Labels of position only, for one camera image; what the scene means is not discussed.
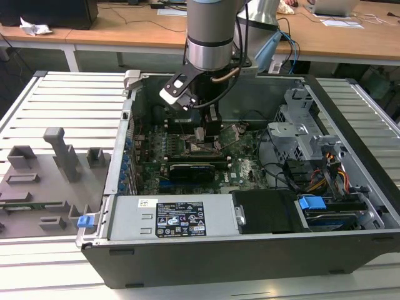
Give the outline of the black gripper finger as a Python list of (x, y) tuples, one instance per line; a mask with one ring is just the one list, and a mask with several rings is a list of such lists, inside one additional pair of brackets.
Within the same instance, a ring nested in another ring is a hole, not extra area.
[(204, 115), (204, 141), (214, 142), (221, 131), (222, 117), (219, 113), (219, 105), (212, 104), (205, 109)]

